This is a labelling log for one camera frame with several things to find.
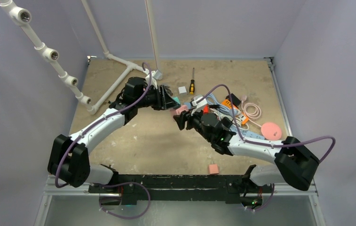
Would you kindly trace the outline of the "grey small adapter block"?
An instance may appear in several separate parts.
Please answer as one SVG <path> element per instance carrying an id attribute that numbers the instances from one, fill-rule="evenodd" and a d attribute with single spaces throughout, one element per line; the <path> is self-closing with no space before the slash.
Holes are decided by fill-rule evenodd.
<path id="1" fill-rule="evenodd" d="M 185 86 L 179 87 L 178 92 L 179 92 L 179 95 L 186 95 L 188 93 Z"/>

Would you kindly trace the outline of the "light blue small adapter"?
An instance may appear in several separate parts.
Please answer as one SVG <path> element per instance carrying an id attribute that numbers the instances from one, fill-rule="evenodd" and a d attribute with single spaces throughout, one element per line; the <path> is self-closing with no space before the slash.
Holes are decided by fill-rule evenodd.
<path id="1" fill-rule="evenodd" d="M 184 102 L 184 105 L 186 105 L 188 109 L 192 108 L 192 105 L 190 102 Z"/>

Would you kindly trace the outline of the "pink socket block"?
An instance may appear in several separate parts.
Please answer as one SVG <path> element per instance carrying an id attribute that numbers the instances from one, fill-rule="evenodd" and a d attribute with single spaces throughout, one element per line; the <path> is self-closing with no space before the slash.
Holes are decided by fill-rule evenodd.
<path id="1" fill-rule="evenodd" d="M 182 112 L 187 112 L 189 109 L 186 105 L 181 105 L 179 108 L 177 109 L 171 109 L 170 110 L 170 114 L 172 116 L 175 116 L 175 115 L 180 115 Z"/>

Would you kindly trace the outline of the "black power adapter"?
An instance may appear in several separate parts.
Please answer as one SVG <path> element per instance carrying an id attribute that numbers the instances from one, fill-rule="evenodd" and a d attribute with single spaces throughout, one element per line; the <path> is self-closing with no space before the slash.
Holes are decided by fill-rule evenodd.
<path id="1" fill-rule="evenodd" d="M 235 96 L 233 93 L 230 95 L 231 99 L 229 99 L 229 95 L 226 96 L 226 99 L 231 100 L 231 103 L 233 103 L 233 105 L 237 108 L 240 107 L 241 105 L 241 99 L 239 99 L 237 96 Z"/>

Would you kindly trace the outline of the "salmon pink small adapter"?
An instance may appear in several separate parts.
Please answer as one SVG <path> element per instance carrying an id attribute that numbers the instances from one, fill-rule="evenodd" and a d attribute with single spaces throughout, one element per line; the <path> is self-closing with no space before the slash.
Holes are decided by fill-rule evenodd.
<path id="1" fill-rule="evenodd" d="M 220 173 L 218 165 L 215 163 L 209 164 L 208 173 L 209 175 L 218 175 Z"/>

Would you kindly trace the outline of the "light blue power strip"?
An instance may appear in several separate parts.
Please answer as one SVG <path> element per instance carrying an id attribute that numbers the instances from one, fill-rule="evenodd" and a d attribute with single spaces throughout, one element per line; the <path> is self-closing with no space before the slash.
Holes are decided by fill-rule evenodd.
<path id="1" fill-rule="evenodd" d="M 265 140 L 264 136 L 262 136 L 260 134 L 257 134 L 257 133 L 254 133 L 254 132 L 251 132 L 249 130 L 245 130 L 245 129 L 241 128 L 241 127 L 239 127 L 239 129 L 237 129 L 237 127 L 235 125 L 233 125 L 233 124 L 231 125 L 230 130 L 234 131 L 236 133 L 240 133 L 243 137 L 249 137 L 249 138 Z"/>

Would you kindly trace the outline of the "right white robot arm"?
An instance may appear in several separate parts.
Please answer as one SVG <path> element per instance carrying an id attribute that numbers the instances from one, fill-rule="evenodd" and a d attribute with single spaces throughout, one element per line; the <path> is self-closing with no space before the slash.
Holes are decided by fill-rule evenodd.
<path id="1" fill-rule="evenodd" d="M 307 191 L 320 164 L 304 143 L 294 137 L 277 141 L 245 138 L 239 132 L 230 131 L 226 119 L 220 121 L 212 113 L 183 111 L 173 119 L 180 130 L 194 129 L 221 155 L 269 162 L 267 166 L 255 166 L 246 172 L 242 185 L 249 192 L 274 183 L 287 183 L 297 190 Z"/>

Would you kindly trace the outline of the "teal small block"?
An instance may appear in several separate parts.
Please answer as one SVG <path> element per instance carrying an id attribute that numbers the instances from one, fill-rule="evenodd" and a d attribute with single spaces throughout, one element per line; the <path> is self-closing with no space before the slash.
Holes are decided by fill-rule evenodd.
<path id="1" fill-rule="evenodd" d="M 181 105 L 180 100 L 178 97 L 172 97 L 172 99 L 178 104 Z"/>

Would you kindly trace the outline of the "pink plug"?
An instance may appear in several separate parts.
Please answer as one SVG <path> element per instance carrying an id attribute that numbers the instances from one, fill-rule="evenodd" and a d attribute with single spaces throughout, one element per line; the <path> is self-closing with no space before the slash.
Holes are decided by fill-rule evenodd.
<path id="1" fill-rule="evenodd" d="M 248 97 L 247 97 L 246 95 L 243 95 L 243 96 L 241 97 L 241 101 L 243 101 L 243 102 L 245 102 L 247 99 L 248 99 Z"/>

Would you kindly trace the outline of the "orange power strip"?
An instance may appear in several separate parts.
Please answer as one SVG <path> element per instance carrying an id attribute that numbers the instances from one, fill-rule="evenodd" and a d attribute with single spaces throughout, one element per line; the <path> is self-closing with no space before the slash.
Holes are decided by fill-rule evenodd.
<path id="1" fill-rule="evenodd" d="M 221 105 L 222 112 L 229 116 L 234 115 L 235 119 L 241 126 L 244 126 L 248 122 L 249 118 L 244 113 L 242 113 L 235 105 L 232 105 L 232 103 L 228 99 L 223 100 L 221 102 Z"/>

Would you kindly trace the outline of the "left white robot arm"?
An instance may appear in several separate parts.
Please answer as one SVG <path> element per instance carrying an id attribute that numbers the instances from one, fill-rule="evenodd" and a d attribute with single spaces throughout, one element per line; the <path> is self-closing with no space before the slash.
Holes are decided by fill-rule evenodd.
<path id="1" fill-rule="evenodd" d="M 157 85 L 149 77 L 131 77 L 107 110 L 85 128 L 71 135 L 58 135 L 53 142 L 47 170 L 54 175 L 55 186 L 79 187 L 84 183 L 100 184 L 108 193 L 117 190 L 118 172 L 110 166 L 91 166 L 89 154 L 112 132 L 125 126 L 138 109 L 151 107 L 156 111 L 177 109 L 180 104 L 169 95 L 169 88 Z"/>

